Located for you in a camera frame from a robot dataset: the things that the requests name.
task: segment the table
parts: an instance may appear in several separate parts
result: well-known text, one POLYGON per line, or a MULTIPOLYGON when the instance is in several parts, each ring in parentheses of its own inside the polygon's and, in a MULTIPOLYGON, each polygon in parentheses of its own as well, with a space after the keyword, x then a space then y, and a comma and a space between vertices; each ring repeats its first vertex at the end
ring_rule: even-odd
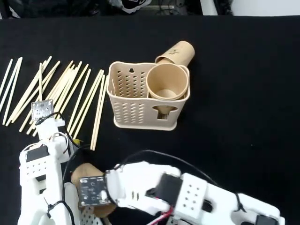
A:
MULTIPOLYGON (((23 56, 14 107, 38 62, 49 55, 53 56, 52 64, 62 61, 61 71, 71 60, 89 63, 95 77, 100 68, 107 71, 114 61, 154 61, 177 41, 187 40, 194 45, 196 56, 189 66, 191 98, 177 128, 171 132, 117 128, 106 97, 94 163, 101 170, 110 169, 125 156, 143 149, 173 154, 204 170, 225 189, 277 206, 287 224, 297 224, 299 23, 300 17, 4 20, 0 21, 0 79, 9 59, 23 56)), ((66 118, 72 108, 65 111, 66 118)), ((79 134, 87 143, 95 111, 96 100, 79 134)), ((37 140, 18 132, 26 113, 15 124, 0 127, 3 224, 17 222, 21 198, 19 152, 37 140)), ((136 160, 172 164, 196 174, 168 158, 143 155, 136 160)), ((141 212, 124 209, 111 216, 113 224, 146 224, 150 220, 141 212)))

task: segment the beige plastic basket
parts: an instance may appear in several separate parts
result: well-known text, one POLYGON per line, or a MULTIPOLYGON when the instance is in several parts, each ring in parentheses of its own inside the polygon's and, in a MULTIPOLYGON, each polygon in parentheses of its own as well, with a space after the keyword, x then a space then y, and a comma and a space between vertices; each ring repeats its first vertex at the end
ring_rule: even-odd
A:
MULTIPOLYGON (((190 96, 190 88, 182 99, 174 101, 147 98, 146 75, 155 63, 114 62, 109 67, 109 95, 114 123, 120 128, 173 130, 177 118, 190 96), (160 114, 158 105, 174 107, 168 114, 160 114)), ((189 76, 189 70, 183 68, 189 76)))

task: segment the paper cup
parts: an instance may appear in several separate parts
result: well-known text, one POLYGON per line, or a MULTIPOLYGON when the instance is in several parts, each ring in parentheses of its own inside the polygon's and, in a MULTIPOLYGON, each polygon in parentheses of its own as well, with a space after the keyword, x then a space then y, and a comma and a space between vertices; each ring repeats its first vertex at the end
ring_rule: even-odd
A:
MULTIPOLYGON (((160 100, 177 100, 184 96, 188 90, 189 77, 181 67, 164 63, 158 64, 149 70, 146 78, 150 98, 160 100)), ((157 109, 162 114, 168 114, 173 107, 158 105, 157 109)))
POLYGON ((158 56, 155 59, 155 63, 167 59, 170 62, 177 65, 188 66, 192 58, 195 56, 195 50, 193 46, 186 41, 180 41, 164 54, 158 56))

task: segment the black fabric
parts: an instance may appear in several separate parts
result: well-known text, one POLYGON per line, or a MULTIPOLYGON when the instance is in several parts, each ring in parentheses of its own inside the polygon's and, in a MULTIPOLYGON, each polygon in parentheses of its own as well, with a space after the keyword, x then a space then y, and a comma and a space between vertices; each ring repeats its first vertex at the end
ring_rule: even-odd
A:
MULTIPOLYGON (((190 63, 191 97, 174 131, 117 128, 108 96, 93 164, 110 169, 127 155, 152 149, 195 164, 230 191, 275 205, 287 224, 299 224, 300 17, 100 17, 0 21, 0 79, 11 58, 23 56, 11 109, 38 63, 49 55, 62 65, 89 63, 91 81, 114 61, 147 62, 179 40, 196 51, 190 63)), ((58 78, 56 73, 50 87, 58 78)), ((72 98, 64 116, 69 119, 72 98)), ((94 100, 79 133, 89 143, 94 100)), ((1 222, 16 224, 20 213, 19 153, 37 138, 19 133, 28 111, 0 127, 1 222)), ((143 155, 136 160, 170 164, 200 176, 174 160, 143 155)), ((152 217, 117 209, 112 224, 146 224, 152 217)))

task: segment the plastic basket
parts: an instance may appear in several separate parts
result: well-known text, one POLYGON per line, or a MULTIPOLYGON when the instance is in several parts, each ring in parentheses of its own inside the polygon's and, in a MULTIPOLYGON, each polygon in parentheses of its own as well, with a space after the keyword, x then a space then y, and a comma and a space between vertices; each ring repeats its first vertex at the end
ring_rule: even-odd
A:
MULTIPOLYGON (((190 96, 190 87, 182 99, 174 101, 148 98, 146 75, 155 63, 114 62, 109 67, 109 95, 114 123, 120 128, 173 130, 177 118, 190 96), (168 114, 160 114, 156 106, 173 107, 168 114)), ((182 67, 189 75, 189 70, 182 67)))

